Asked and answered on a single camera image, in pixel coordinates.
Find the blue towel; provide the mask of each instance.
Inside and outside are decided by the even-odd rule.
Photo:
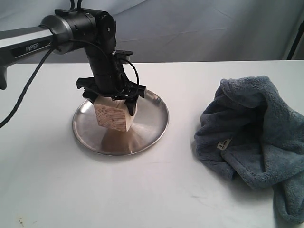
[[[198,159],[251,188],[273,186],[282,218],[304,221],[304,117],[267,76],[223,79],[195,134]]]

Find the round metal tray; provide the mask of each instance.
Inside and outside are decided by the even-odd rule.
[[[138,98],[138,111],[128,132],[98,126],[93,105],[83,102],[73,118],[73,131],[86,148],[100,154],[122,156],[135,154],[154,145],[169,123],[169,112],[163,100],[147,90]]]

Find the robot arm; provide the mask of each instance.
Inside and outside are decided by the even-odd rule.
[[[44,50],[65,54],[84,48],[93,76],[80,78],[78,88],[91,101],[99,96],[125,100],[130,115],[134,114],[138,96],[144,97],[146,87],[128,80],[123,63],[129,63],[130,51],[115,50],[116,22],[105,12],[80,8],[55,10],[38,27],[0,32],[0,89],[6,88],[6,68]]]

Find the white table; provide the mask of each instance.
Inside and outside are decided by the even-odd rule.
[[[8,68],[0,120],[36,65]],[[268,75],[304,114],[304,61],[136,64],[140,82],[167,104],[166,134],[134,156],[78,145],[72,117],[84,100],[88,64],[45,64],[13,119],[0,130],[1,228],[274,228],[272,189],[228,182],[192,155],[200,114],[222,78]],[[127,67],[132,80],[133,72]]]

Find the towel label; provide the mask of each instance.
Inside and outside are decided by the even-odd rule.
[[[232,140],[232,138],[226,139],[225,141],[222,141],[222,142],[219,142],[218,143],[218,149],[220,149],[221,151],[224,151],[228,147],[231,140]]]

